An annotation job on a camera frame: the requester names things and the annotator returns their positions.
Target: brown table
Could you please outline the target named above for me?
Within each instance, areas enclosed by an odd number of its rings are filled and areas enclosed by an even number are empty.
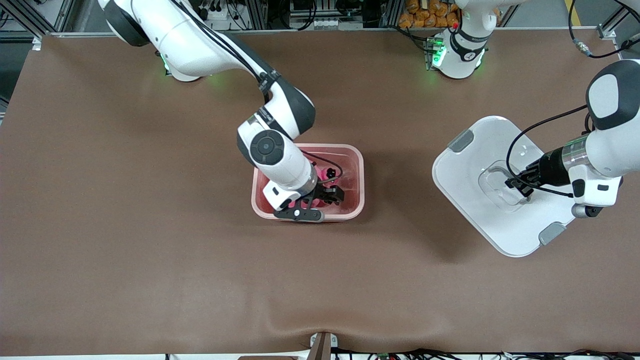
[[[639,350],[639,176],[521,259],[431,179],[477,119],[524,127],[584,104],[615,59],[587,59],[566,31],[497,31],[455,81],[393,32],[243,39],[316,104],[298,141],[361,150],[363,213],[323,225],[253,213],[235,136],[262,100],[248,74],[178,83],[151,47],[46,38],[0,127],[1,355],[271,352],[316,331],[365,351]],[[531,138],[553,149],[582,119]]]

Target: pink object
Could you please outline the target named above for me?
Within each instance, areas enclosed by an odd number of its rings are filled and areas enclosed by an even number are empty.
[[[300,149],[318,155],[322,158],[338,163],[344,174],[334,183],[344,190],[344,202],[340,205],[327,205],[320,200],[314,200],[312,206],[324,213],[325,222],[338,222],[355,218],[364,207],[364,161],[360,151],[351,145],[332,143],[299,143]],[[326,170],[334,165],[305,155],[309,161],[315,161],[320,179],[327,179]],[[257,168],[253,171],[253,188],[251,205],[258,216],[265,219],[279,220],[273,216],[273,208],[264,197],[262,189],[269,179]]]

